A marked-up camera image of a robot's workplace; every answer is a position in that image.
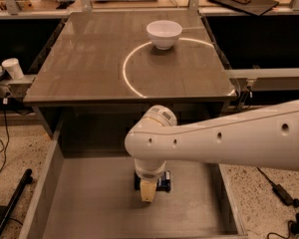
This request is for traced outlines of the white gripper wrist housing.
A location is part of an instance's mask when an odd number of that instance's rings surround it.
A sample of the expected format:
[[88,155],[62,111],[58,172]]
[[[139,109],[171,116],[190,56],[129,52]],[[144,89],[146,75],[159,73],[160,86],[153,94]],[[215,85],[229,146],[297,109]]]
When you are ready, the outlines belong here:
[[135,159],[135,171],[141,179],[141,199],[143,202],[153,202],[156,192],[156,182],[165,169],[165,160]]

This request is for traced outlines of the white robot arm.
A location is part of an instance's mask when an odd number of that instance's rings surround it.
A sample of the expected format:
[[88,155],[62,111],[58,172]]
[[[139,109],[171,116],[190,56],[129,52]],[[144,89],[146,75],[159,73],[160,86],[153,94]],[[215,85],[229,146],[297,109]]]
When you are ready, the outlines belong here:
[[299,100],[183,125],[170,109],[153,106],[125,148],[145,181],[157,181],[168,160],[299,171]]

